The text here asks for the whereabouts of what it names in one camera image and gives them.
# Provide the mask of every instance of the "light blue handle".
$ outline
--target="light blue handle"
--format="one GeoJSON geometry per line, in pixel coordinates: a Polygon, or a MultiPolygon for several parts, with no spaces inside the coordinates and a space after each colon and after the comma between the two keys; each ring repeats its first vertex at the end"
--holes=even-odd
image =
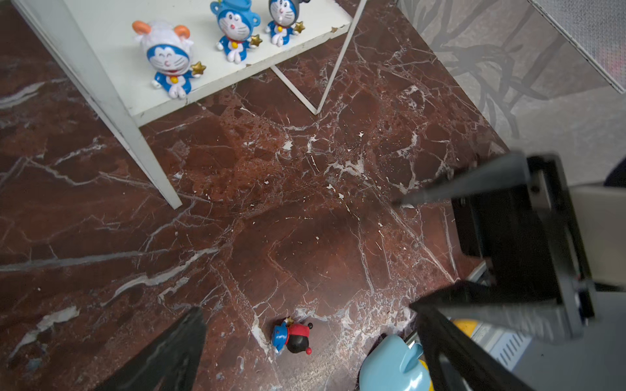
{"type": "Polygon", "coordinates": [[[419,361],[423,352],[418,343],[409,349],[399,336],[386,337],[363,361],[361,391],[428,391],[430,374],[419,361]]]}

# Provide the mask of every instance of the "white shelf board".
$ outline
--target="white shelf board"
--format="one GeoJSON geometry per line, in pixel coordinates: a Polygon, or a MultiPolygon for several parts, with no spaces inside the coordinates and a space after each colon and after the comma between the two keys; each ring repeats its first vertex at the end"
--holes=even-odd
{"type": "Polygon", "coordinates": [[[259,34],[263,43],[258,49],[248,49],[248,57],[241,64],[234,64],[215,48],[223,34],[211,12],[210,0],[65,0],[65,3],[137,126],[344,34],[352,22],[334,0],[302,3],[299,20],[306,29],[298,36],[291,36],[289,44],[279,48],[272,45],[269,34],[265,33],[265,26],[272,20],[267,1],[255,0],[252,11],[260,15],[261,25],[253,34],[259,34]],[[174,26],[187,26],[194,42],[193,62],[201,61],[207,66],[201,78],[192,80],[192,92],[186,99],[171,99],[150,84],[156,71],[134,40],[133,21],[159,19],[174,26]]]}

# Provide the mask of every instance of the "white metal frame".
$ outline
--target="white metal frame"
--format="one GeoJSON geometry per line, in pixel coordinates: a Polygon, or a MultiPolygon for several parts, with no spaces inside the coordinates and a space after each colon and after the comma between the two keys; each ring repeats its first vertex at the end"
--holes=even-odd
{"type": "Polygon", "coordinates": [[[294,86],[294,84],[291,83],[289,79],[287,79],[287,76],[285,76],[285,74],[281,72],[280,69],[276,68],[276,65],[272,65],[270,67],[270,69],[274,71],[276,76],[278,76],[279,79],[282,80],[282,82],[285,83],[287,87],[289,87],[289,89],[298,97],[298,99],[300,99],[300,101],[304,104],[304,106],[306,106],[307,109],[309,109],[309,111],[313,113],[313,115],[318,115],[322,111],[324,102],[326,102],[326,98],[328,97],[328,92],[331,90],[332,82],[333,80],[335,80],[335,76],[337,75],[337,71],[339,70],[339,66],[341,65],[341,61],[344,59],[344,54],[346,53],[346,50],[348,49],[348,45],[350,44],[350,41],[352,40],[352,35],[354,34],[354,30],[356,29],[356,25],[359,22],[359,19],[361,18],[361,14],[363,13],[363,8],[365,8],[366,2],[367,0],[359,1],[359,5],[356,9],[356,13],[354,14],[352,23],[350,23],[350,28],[348,29],[346,40],[344,41],[344,45],[341,47],[341,51],[339,52],[339,57],[337,58],[337,62],[335,63],[334,68],[332,69],[331,78],[328,79],[328,84],[326,85],[326,89],[324,90],[324,94],[322,95],[322,101],[319,103],[319,106],[317,108],[315,108],[315,106],[313,106],[313,104],[300,92],[298,87],[294,86]]]}
{"type": "MultiPolygon", "coordinates": [[[[124,146],[148,179],[163,195],[164,199],[174,209],[181,206],[180,197],[176,194],[176,190],[174,190],[163,168],[155,158],[139,127],[137,127],[128,110],[126,110],[113,83],[108,78],[102,64],[81,32],[65,2],[63,0],[12,0],[12,2],[44,46],[46,46],[46,49],[74,82],[90,106],[98,113],[98,116],[124,146]]],[[[324,90],[322,101],[317,108],[304,97],[278,68],[274,65],[270,67],[314,115],[322,111],[332,82],[339,70],[366,2],[367,0],[360,0],[359,2],[348,29],[346,40],[324,90]]]]}

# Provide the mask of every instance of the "doraemon figurine with blue hat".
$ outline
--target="doraemon figurine with blue hat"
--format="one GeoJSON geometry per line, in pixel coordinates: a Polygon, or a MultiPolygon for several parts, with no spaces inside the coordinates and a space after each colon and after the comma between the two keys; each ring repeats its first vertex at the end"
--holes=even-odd
{"type": "Polygon", "coordinates": [[[265,32],[272,36],[272,44],[281,47],[289,43],[290,35],[299,35],[304,30],[302,22],[296,22],[300,16],[300,3],[310,0],[269,0],[271,21],[265,32]]]}
{"type": "Polygon", "coordinates": [[[274,326],[272,332],[272,346],[276,348],[276,352],[282,350],[284,346],[292,353],[306,352],[313,353],[313,349],[309,347],[310,330],[313,323],[301,325],[295,323],[291,317],[286,318],[280,325],[274,326]]]}
{"type": "Polygon", "coordinates": [[[135,21],[133,30],[148,61],[156,69],[155,88],[164,88],[171,98],[184,98],[192,90],[191,79],[199,78],[206,68],[200,62],[191,65],[190,32],[185,26],[172,27],[164,21],[135,21]]]}
{"type": "Polygon", "coordinates": [[[217,15],[217,24],[224,33],[217,43],[217,49],[223,50],[231,63],[241,63],[247,57],[246,49],[255,49],[261,42],[258,36],[252,37],[252,30],[261,24],[261,18],[250,10],[251,5],[252,0],[211,3],[211,11],[217,15]]]}

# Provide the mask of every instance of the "light blue object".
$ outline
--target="light blue object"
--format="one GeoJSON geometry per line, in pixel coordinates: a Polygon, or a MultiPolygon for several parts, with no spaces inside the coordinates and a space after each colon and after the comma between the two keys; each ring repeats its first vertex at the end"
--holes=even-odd
{"type": "Polygon", "coordinates": [[[282,347],[287,343],[289,333],[287,331],[287,324],[282,322],[280,326],[274,326],[274,332],[272,333],[272,345],[276,350],[281,351],[282,347]]]}
{"type": "Polygon", "coordinates": [[[423,352],[418,343],[409,349],[399,336],[386,337],[361,365],[361,391],[428,391],[430,374],[419,361],[423,352]]]}

